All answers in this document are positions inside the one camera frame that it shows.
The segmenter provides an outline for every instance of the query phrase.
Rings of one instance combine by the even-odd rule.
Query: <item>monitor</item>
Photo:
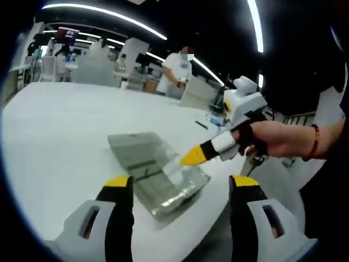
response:
[[[81,55],[81,49],[79,48],[74,48],[73,53],[76,53],[77,55]]]
[[[136,63],[141,64],[142,66],[147,66],[150,63],[150,59],[143,53],[139,53],[136,59]]]
[[[73,44],[78,34],[79,34],[79,30],[67,28],[67,27],[59,27],[55,35],[55,40],[57,43],[61,43],[61,44],[65,44],[65,43]]]

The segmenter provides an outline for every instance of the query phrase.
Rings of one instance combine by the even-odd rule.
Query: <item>wall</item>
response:
[[[18,36],[18,39],[17,39],[17,50],[16,50],[16,54],[15,54],[13,60],[12,60],[11,67],[15,67],[15,66],[19,66],[20,65],[21,58],[22,58],[22,55],[23,55],[23,52],[24,52],[24,47],[25,47],[25,44],[27,42],[28,36],[29,36],[29,32],[21,33]]]
[[[319,127],[325,127],[335,124],[342,118],[342,110],[339,107],[342,94],[338,93],[333,87],[321,93],[319,103],[313,123]],[[297,158],[290,167],[289,172],[295,179],[298,188],[302,188],[322,167],[324,160],[312,159],[304,162]]]

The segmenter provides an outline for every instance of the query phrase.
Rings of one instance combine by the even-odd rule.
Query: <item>white workstation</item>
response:
[[[184,154],[217,133],[206,114],[146,93],[32,83],[3,111],[4,157],[15,199],[34,232],[53,240],[77,207],[94,199],[107,180],[125,174],[108,135],[155,132]],[[197,202],[165,227],[135,199],[134,261],[182,261],[221,214],[228,201],[228,177],[239,174],[244,161],[236,156],[202,165],[210,182]]]

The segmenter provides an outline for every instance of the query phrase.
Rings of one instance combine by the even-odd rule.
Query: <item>clear plastic bag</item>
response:
[[[110,135],[112,150],[146,209],[162,218],[189,201],[210,180],[198,166],[180,166],[180,155],[154,133]]]

